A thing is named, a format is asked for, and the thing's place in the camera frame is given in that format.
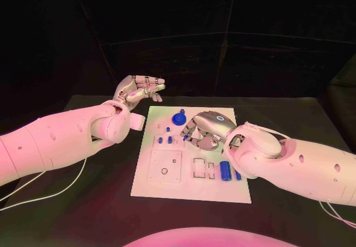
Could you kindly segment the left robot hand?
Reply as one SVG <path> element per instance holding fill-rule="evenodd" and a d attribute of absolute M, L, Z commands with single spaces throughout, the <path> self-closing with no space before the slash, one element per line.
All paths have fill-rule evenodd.
<path fill-rule="evenodd" d="M 128 75 L 116 86 L 112 99 L 120 102 L 130 111 L 143 98 L 151 98 L 154 102 L 161 102 L 158 91 L 164 88 L 164 79 L 142 75 Z"/>

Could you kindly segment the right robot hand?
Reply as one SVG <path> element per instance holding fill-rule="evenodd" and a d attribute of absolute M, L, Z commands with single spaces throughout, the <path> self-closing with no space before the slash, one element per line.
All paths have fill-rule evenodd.
<path fill-rule="evenodd" d="M 231 120 L 214 111 L 197 113 L 187 122 L 179 136 L 192 146 L 205 151 L 213 151 L 218 143 L 224 143 L 227 136 L 236 129 Z"/>

